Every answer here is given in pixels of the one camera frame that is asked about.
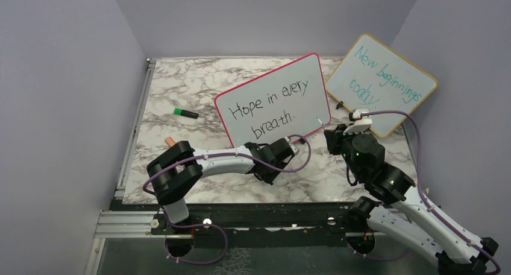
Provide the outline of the red framed whiteboard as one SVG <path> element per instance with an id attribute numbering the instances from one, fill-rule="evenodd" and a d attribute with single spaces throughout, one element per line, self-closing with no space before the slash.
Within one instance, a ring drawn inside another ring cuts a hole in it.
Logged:
<path id="1" fill-rule="evenodd" d="M 331 122 L 320 57 L 310 53 L 214 98 L 230 144 L 308 136 Z"/>

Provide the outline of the white whiteboard marker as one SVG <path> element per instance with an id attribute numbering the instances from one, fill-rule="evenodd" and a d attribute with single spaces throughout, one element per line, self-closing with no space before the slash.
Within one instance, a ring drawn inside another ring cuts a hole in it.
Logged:
<path id="1" fill-rule="evenodd" d="M 318 120 L 318 122 L 319 122 L 319 124 L 320 124 L 321 128 L 322 128 L 323 130 L 325 130 L 325 129 L 326 129 L 326 125 L 325 125 L 325 124 L 324 124 L 324 123 L 323 123 L 323 122 L 322 122 L 319 118 L 317 118 L 317 120 Z"/>

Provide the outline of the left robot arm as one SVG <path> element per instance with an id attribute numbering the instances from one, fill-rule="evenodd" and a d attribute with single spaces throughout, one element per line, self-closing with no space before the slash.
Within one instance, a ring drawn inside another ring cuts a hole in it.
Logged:
<path id="1" fill-rule="evenodd" d="M 175 233 L 189 227 L 189 210 L 185 196 L 204 177 L 221 174 L 252 174 L 272 184 L 298 154 L 286 138 L 271 144 L 247 142 L 225 150 L 199 150 L 188 141 L 179 141 L 150 162 L 148 182 L 143 190 L 154 195 L 167 214 L 166 224 Z"/>

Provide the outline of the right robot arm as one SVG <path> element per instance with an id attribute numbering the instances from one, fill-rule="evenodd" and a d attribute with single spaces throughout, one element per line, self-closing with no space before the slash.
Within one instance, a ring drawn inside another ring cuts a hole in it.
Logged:
<path id="1" fill-rule="evenodd" d="M 413 179 L 385 161 L 386 149 L 371 134 L 346 133 L 348 126 L 324 130 L 327 150 L 340 155 L 354 178 L 372 195 L 349 209 L 348 224 L 399 241 L 437 268 L 439 274 L 486 274 L 498 243 L 454 222 L 429 202 Z"/>

